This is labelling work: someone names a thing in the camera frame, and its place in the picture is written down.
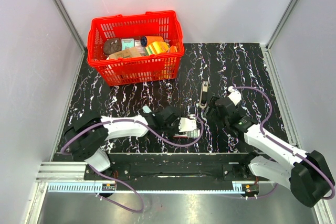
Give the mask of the white black stapler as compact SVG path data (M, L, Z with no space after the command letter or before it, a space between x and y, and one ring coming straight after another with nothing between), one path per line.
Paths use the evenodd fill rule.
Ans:
M205 108L207 105L207 94L208 94L208 82L203 81L201 86L201 93L200 93L200 99L199 99L199 107Z

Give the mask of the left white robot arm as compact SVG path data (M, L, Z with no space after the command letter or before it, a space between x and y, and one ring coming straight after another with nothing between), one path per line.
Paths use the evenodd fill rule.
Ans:
M181 117L176 108L168 106L161 111L143 112L129 118L111 118L87 111L65 130L66 143L61 152L68 153L76 162L86 162L101 179L106 180L112 177L114 168L100 146L113 138L143 137L150 129L155 133L179 133Z

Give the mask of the red white staples box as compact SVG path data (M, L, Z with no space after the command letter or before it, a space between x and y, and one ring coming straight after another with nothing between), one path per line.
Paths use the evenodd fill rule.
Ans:
M174 137L175 138L198 138L200 135L200 130L199 129L195 129L192 131L187 131L187 132L182 132L179 134L175 134Z

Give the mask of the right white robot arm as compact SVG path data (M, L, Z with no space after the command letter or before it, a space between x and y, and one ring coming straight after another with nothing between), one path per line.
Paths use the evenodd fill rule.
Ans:
M212 97L204 116L220 122L227 133L263 154L248 154L239 164L245 180L263 177L289 189L307 207L335 196L335 181L318 151L306 152L266 131L257 121L238 112L236 98Z

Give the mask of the small light blue stapler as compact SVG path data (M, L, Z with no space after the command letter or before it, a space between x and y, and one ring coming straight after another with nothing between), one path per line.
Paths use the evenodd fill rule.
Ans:
M152 110L147 105L143 106L142 110L143 110L143 113L145 114L149 114L152 112Z

